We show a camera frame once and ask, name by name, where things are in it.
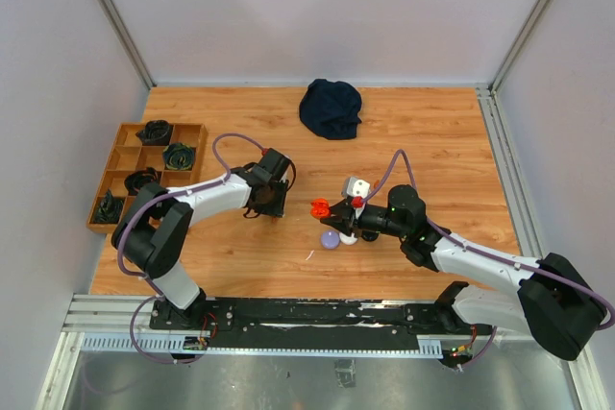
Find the white earbud case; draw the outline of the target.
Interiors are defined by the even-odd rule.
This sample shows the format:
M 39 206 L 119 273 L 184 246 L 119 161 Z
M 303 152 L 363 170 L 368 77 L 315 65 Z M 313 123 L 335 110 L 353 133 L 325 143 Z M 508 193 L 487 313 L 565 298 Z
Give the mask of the white earbud case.
M 347 246 L 354 245 L 357 242 L 357 238 L 353 234 L 351 236 L 348 236 L 343 233 L 340 233 L 339 238 L 340 242 Z

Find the orange earbud case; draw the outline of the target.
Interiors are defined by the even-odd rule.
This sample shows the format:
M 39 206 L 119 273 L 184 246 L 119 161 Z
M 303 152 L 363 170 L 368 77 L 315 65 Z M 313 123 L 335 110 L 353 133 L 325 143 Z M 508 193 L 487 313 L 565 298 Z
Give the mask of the orange earbud case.
M 318 198 L 310 203 L 310 214 L 316 219 L 328 218 L 331 216 L 329 202 L 324 198 Z

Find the lavender earbud case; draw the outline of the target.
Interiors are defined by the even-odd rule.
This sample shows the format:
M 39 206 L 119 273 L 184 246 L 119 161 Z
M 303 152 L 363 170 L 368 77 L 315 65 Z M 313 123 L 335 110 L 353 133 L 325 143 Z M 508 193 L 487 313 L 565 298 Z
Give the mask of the lavender earbud case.
M 323 232 L 320 236 L 320 243 L 324 249 L 336 249 L 341 243 L 339 233 L 333 230 Z

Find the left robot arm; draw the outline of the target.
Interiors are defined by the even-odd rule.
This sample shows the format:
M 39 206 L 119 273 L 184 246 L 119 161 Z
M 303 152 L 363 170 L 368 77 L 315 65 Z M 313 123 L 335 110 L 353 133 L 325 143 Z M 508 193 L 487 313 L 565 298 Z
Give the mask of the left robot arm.
M 134 264 L 136 274 L 170 302 L 174 320 L 195 328 L 205 320 L 206 306 L 198 300 L 203 290 L 180 261 L 189 229 L 231 210 L 243 209 L 246 218 L 281 218 L 295 176 L 292 160 L 269 148 L 258 162 L 226 168 L 209 181 L 170 188 L 150 182 L 118 223 L 111 244 L 121 261 Z

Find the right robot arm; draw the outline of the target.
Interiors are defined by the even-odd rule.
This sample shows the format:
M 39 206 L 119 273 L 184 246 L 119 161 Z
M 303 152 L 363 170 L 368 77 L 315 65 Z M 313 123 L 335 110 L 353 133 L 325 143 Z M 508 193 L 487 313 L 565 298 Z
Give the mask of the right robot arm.
M 311 204 L 311 215 L 346 237 L 395 237 L 415 266 L 458 275 L 435 309 L 437 325 L 456 333 L 487 325 L 530 335 L 552 355 L 576 359 L 607 323 L 608 306 L 568 259 L 503 253 L 478 245 L 428 219 L 426 205 L 409 184 L 393 187 L 385 206 L 371 205 L 359 189 L 330 205 Z

